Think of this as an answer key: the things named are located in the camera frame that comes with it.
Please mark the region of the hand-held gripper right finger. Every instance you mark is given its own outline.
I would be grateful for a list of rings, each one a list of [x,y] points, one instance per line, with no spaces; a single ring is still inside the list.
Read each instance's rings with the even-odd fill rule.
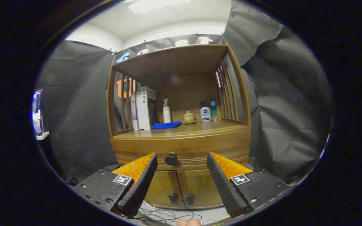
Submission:
[[[290,189],[265,169],[253,171],[217,153],[208,153],[207,168],[231,218],[254,212]]]

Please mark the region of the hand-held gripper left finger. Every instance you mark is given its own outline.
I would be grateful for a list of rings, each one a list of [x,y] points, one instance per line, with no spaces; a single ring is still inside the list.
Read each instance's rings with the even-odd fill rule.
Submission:
[[[137,215],[157,169],[150,153],[114,171],[99,169],[73,189],[92,205],[127,218]]]

